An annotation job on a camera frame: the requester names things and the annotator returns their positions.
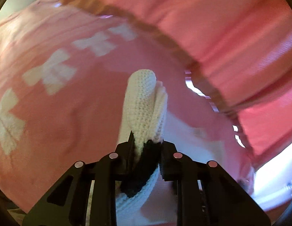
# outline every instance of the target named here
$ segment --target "pink fabric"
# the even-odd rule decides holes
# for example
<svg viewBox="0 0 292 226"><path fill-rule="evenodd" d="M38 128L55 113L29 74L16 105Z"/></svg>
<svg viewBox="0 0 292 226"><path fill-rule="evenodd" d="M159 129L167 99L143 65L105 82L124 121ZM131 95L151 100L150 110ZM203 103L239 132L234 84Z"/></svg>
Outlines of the pink fabric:
<svg viewBox="0 0 292 226"><path fill-rule="evenodd" d="M292 91L292 10L285 0L63 0L101 11L93 1L155 25L188 52L198 62L192 81L221 112L238 114L254 162L263 164L276 146L285 148L279 141L292 130L292 104L275 102Z"/></svg>
<svg viewBox="0 0 292 226"><path fill-rule="evenodd" d="M172 114L224 142L230 175L249 176L230 120L161 45L123 19L39 0L0 23L0 189L28 212L73 163L114 151L127 79L142 68L164 82Z"/></svg>

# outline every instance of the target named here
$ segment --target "black fabric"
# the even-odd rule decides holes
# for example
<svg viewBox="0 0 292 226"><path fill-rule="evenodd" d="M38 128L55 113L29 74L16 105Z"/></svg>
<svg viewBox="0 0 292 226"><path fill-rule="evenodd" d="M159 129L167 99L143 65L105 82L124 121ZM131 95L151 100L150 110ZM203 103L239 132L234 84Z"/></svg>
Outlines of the black fabric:
<svg viewBox="0 0 292 226"><path fill-rule="evenodd" d="M0 199L0 226L19 226L13 217L5 209L5 205Z"/></svg>
<svg viewBox="0 0 292 226"><path fill-rule="evenodd" d="M135 165L133 171L126 180L121 183L121 192L129 198L134 197L146 185L150 176L157 168L161 157L161 143L153 143L148 140L144 144L141 157Z"/></svg>
<svg viewBox="0 0 292 226"><path fill-rule="evenodd" d="M18 208L5 194L0 190L0 201L5 206L5 209L16 209Z"/></svg>

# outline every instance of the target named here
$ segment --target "white cross pattern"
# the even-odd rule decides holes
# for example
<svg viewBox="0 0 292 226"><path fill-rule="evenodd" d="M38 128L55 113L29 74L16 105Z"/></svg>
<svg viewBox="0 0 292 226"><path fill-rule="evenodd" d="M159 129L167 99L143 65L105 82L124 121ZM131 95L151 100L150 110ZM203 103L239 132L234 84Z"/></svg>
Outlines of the white cross pattern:
<svg viewBox="0 0 292 226"><path fill-rule="evenodd" d="M25 121L17 118L9 111L18 103L13 90L8 89L0 100L0 144L5 155L16 149L25 127Z"/></svg>
<svg viewBox="0 0 292 226"><path fill-rule="evenodd" d="M96 33L93 37L73 41L73 45L79 49L90 47L95 55L100 57L117 48L116 45L107 41L107 39L109 39L109 35L101 31Z"/></svg>
<svg viewBox="0 0 292 226"><path fill-rule="evenodd" d="M108 30L112 34L120 35L125 41L131 41L137 38L137 34L134 33L126 24L121 24L117 27L111 27Z"/></svg>
<svg viewBox="0 0 292 226"><path fill-rule="evenodd" d="M62 89L77 71L76 68L63 64L69 58L67 52L58 49L43 65L28 70L22 78L29 86L34 86L42 79L47 94L53 95Z"/></svg>

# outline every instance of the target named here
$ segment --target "wrinkled cloth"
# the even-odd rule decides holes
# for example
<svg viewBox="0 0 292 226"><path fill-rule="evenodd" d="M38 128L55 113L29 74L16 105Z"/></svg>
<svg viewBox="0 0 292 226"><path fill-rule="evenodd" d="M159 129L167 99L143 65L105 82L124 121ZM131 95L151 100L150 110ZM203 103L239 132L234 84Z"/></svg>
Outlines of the wrinkled cloth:
<svg viewBox="0 0 292 226"><path fill-rule="evenodd" d="M140 69L152 70L168 92L166 140L196 161L214 159L234 179L251 181L250 158L231 121L187 88L185 66L164 47L125 19L38 0L0 23L5 195L28 212L76 161L113 152L127 82ZM151 221L149 210L138 213Z"/></svg>
<svg viewBox="0 0 292 226"><path fill-rule="evenodd" d="M194 86L238 127L256 169L292 143L292 10L285 0L61 1L128 18L189 66Z"/></svg>

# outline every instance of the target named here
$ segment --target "metal screw head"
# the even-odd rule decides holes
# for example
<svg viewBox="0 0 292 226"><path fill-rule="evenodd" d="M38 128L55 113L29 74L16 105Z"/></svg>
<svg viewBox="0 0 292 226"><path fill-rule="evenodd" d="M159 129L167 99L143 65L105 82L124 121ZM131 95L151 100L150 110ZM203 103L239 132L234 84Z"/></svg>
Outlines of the metal screw head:
<svg viewBox="0 0 292 226"><path fill-rule="evenodd" d="M217 167L217 162L216 161L209 161L208 163L209 167Z"/></svg>
<svg viewBox="0 0 292 226"><path fill-rule="evenodd" d="M82 162L82 161L77 161L77 162L75 163L75 167L76 167L76 168L83 167L83 162Z"/></svg>
<svg viewBox="0 0 292 226"><path fill-rule="evenodd" d="M180 153L180 152L176 152L176 153L173 154L173 157L176 158L176 159L180 159L180 158L183 157L183 154Z"/></svg>
<svg viewBox="0 0 292 226"><path fill-rule="evenodd" d="M116 158L118 158L118 154L117 153L111 153L111 154L109 154L109 158L110 159L116 159Z"/></svg>

